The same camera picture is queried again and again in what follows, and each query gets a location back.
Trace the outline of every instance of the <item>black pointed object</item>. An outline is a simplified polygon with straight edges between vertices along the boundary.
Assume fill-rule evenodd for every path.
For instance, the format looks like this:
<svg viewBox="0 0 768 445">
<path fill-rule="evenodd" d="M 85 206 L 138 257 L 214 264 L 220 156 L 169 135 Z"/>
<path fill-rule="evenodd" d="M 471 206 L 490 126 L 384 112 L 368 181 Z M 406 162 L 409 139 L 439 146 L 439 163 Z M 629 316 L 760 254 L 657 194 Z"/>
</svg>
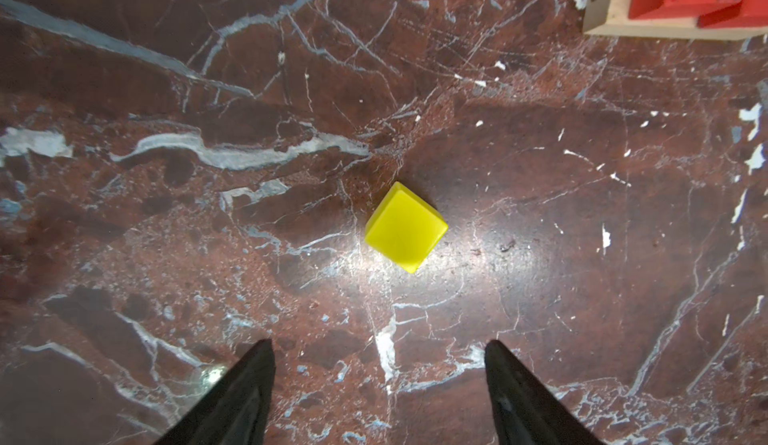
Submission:
<svg viewBox="0 0 768 445">
<path fill-rule="evenodd" d="M 155 445 L 262 445 L 274 382 L 272 341 L 262 340 Z"/>
<path fill-rule="evenodd" d="M 603 445 L 498 340 L 485 346 L 485 377 L 499 445 Z"/>
</svg>

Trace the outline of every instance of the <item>top face of yellow cube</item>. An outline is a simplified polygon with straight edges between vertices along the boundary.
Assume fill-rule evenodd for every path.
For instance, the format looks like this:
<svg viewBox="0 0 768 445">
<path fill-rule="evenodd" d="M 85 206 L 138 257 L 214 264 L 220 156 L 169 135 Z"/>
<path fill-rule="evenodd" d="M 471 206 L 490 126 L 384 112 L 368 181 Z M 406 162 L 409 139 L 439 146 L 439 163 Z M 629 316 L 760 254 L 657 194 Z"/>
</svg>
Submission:
<svg viewBox="0 0 768 445">
<path fill-rule="evenodd" d="M 395 182 L 366 225 L 366 243 L 414 273 L 447 230 L 437 210 Z"/>
</svg>

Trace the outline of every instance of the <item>wooden board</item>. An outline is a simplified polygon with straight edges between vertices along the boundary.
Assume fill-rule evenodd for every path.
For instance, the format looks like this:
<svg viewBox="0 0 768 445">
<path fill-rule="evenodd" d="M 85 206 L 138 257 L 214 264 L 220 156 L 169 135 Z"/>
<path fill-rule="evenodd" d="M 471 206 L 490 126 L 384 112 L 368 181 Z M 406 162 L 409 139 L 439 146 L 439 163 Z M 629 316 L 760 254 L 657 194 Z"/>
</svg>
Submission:
<svg viewBox="0 0 768 445">
<path fill-rule="evenodd" d="M 629 20 L 632 0 L 588 0 L 585 34 L 704 40 L 744 40 L 768 34 L 765 28 L 701 29 L 696 18 Z"/>
</svg>

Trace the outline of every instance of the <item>marble surface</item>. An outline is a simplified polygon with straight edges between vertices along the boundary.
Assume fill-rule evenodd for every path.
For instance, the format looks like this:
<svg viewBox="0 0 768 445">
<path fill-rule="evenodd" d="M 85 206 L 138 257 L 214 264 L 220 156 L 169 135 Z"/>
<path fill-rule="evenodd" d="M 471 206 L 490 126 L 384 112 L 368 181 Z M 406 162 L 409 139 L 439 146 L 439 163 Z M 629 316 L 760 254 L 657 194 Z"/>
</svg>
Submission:
<svg viewBox="0 0 768 445">
<path fill-rule="evenodd" d="M 152 443 L 271 337 L 268 443 L 493 443 L 497 337 L 606 443 L 765 443 L 768 45 L 579 3 L 0 0 L 0 441 Z"/>
</svg>

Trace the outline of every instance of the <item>yellow block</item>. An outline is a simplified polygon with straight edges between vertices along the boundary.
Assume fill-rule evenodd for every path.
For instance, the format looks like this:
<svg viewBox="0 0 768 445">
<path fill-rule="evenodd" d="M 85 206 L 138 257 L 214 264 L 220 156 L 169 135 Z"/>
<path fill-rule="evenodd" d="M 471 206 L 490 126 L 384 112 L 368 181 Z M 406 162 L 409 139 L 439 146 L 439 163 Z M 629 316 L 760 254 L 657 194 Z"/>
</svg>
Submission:
<svg viewBox="0 0 768 445">
<path fill-rule="evenodd" d="M 437 210 L 395 182 L 366 224 L 366 243 L 414 273 L 447 231 Z"/>
</svg>

